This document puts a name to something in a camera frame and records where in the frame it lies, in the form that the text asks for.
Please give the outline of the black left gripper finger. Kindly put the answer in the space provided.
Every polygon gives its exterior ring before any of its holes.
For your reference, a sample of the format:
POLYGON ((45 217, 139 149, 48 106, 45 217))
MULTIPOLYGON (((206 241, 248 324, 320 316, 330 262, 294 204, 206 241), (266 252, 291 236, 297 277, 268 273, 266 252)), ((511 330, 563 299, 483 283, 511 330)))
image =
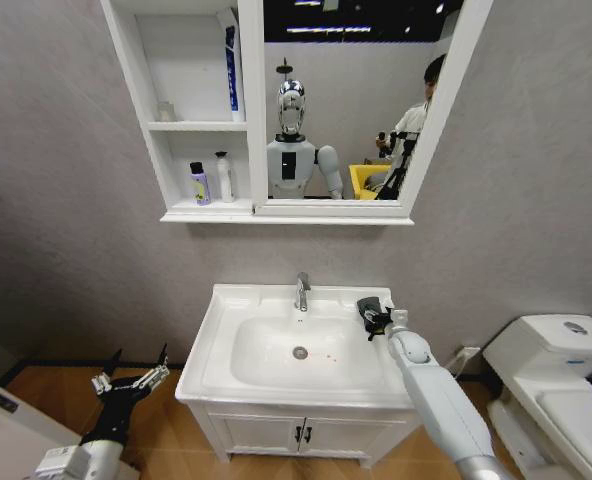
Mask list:
POLYGON ((131 384, 132 389, 143 390, 149 388, 151 391, 155 390, 169 375, 168 368, 168 354, 167 344, 164 344, 157 364, 154 368, 150 369, 143 376, 138 378, 131 384))
POLYGON ((91 378, 91 384, 97 396, 112 389, 111 377, 118 366, 122 349, 119 348, 103 365, 101 372, 91 378))

